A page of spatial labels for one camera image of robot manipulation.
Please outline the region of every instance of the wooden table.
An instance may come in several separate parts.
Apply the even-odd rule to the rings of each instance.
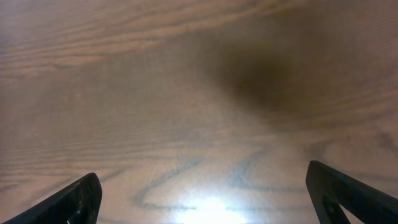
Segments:
[[[398,197],[395,0],[0,1],[0,222],[318,223],[322,161]]]

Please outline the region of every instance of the wooden surface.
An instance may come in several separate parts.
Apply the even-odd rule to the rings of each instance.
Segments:
[[[0,222],[89,172],[101,224],[318,223],[314,159],[398,197],[397,7],[0,1]]]

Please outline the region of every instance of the brown wood surface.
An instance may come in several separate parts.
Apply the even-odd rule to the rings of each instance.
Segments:
[[[0,222],[317,223],[319,160],[398,197],[398,2],[0,1]]]

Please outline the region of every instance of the wood grain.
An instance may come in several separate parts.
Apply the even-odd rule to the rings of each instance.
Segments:
[[[318,223],[314,159],[398,197],[396,1],[39,2],[1,2],[0,222],[88,172],[98,223]]]

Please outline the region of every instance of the black plastic part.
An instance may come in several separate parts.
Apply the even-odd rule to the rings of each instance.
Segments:
[[[4,224],[95,224],[101,198],[100,180],[87,174]]]
[[[398,223],[398,200],[318,161],[305,180],[321,224],[349,223],[339,205],[364,223]]]

